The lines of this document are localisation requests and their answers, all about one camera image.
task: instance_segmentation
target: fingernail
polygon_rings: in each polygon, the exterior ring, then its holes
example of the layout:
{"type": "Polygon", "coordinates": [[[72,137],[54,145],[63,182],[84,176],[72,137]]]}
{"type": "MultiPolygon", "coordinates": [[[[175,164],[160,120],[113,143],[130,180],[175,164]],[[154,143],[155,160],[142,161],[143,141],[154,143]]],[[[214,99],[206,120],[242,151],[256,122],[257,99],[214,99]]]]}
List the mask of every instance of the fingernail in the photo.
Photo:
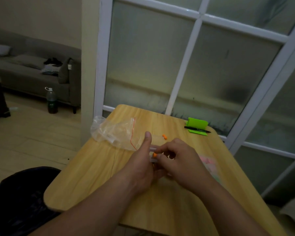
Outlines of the fingernail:
{"type": "Polygon", "coordinates": [[[146,138],[149,138],[151,136],[151,133],[149,131],[146,131],[145,132],[145,135],[144,135],[146,138]]]}

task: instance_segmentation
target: person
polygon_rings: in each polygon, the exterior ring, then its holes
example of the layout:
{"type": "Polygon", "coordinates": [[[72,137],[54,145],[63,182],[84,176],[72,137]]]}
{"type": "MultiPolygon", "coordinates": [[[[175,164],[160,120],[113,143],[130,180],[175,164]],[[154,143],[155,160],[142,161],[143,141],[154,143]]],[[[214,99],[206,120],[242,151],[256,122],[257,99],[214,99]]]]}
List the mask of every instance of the person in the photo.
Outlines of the person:
{"type": "Polygon", "coordinates": [[[206,170],[196,151],[180,139],[158,147],[158,163],[149,160],[152,136],[147,131],[141,147],[125,167],[76,206],[30,235],[111,235],[134,197],[168,172],[205,205],[219,235],[269,235],[206,170]]]}

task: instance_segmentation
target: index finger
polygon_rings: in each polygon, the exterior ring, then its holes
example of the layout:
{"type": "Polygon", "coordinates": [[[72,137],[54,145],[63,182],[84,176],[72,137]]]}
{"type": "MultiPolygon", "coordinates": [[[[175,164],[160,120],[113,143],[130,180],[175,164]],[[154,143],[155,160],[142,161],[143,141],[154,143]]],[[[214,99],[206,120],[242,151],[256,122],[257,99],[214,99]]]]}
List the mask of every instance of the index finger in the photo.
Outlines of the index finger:
{"type": "Polygon", "coordinates": [[[177,154],[178,152],[178,146],[177,143],[174,142],[166,142],[165,144],[159,146],[154,152],[157,154],[163,153],[163,152],[174,152],[177,154]]]}

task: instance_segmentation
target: beige wall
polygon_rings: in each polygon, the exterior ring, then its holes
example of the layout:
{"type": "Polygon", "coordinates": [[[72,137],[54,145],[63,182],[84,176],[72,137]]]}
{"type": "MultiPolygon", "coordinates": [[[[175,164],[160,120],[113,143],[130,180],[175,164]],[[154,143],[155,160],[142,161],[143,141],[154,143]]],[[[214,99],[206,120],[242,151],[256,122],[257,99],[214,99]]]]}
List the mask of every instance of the beige wall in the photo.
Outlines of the beige wall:
{"type": "Polygon", "coordinates": [[[81,0],[0,0],[0,29],[81,48],[81,0]]]}
{"type": "Polygon", "coordinates": [[[82,0],[82,145],[90,138],[93,120],[99,2],[82,0]]]}

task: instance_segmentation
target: green folded card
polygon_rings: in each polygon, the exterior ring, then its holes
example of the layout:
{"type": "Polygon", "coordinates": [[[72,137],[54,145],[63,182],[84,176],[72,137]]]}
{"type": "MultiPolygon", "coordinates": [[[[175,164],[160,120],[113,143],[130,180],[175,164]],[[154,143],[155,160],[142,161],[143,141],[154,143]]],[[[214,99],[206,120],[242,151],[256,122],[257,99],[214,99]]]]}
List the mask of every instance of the green folded card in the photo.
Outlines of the green folded card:
{"type": "MultiPolygon", "coordinates": [[[[199,120],[199,119],[195,119],[195,118],[188,118],[188,121],[186,123],[187,127],[195,127],[195,128],[201,129],[201,130],[205,130],[207,125],[208,125],[207,121],[203,121],[203,120],[199,120]]],[[[200,135],[204,135],[204,136],[208,135],[202,131],[195,131],[195,130],[190,130],[190,129],[188,129],[188,131],[191,133],[200,134],[200,135]]]]}

